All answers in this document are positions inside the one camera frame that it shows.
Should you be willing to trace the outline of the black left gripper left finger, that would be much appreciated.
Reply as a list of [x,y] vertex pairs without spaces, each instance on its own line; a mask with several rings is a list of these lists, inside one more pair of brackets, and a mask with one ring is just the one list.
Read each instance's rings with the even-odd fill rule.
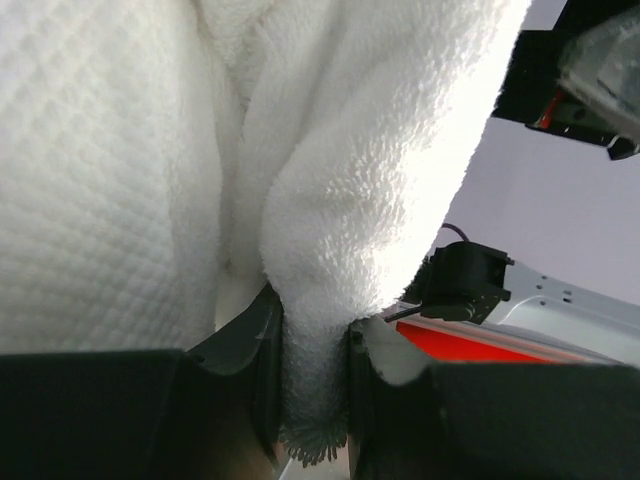
[[263,289],[189,351],[5,355],[5,479],[270,479],[282,308]]

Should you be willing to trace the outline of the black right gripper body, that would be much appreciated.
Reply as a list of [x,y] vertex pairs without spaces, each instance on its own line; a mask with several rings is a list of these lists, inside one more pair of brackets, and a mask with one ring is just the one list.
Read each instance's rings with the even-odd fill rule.
[[637,155],[638,2],[568,1],[552,29],[522,31],[492,115],[612,160]]

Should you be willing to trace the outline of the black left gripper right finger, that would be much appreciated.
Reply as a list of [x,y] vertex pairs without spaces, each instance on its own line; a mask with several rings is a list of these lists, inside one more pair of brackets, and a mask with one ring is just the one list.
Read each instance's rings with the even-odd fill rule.
[[635,479],[639,372],[445,363],[383,320],[349,329],[356,479]]

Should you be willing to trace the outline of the white towel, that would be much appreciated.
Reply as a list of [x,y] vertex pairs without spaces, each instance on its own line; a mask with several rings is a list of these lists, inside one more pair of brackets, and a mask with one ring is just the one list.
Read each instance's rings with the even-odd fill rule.
[[347,439],[349,324],[460,189],[526,1],[5,1],[1,350],[192,347],[265,285],[304,465]]

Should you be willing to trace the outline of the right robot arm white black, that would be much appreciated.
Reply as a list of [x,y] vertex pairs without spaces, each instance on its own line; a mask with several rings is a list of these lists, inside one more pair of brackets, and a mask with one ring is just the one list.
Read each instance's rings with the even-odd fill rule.
[[[639,5],[569,1],[550,30],[516,43],[494,116],[597,146],[639,152]],[[541,343],[556,361],[639,362],[636,305],[542,274],[461,238],[426,258],[396,318],[434,356],[472,359],[502,337]]]

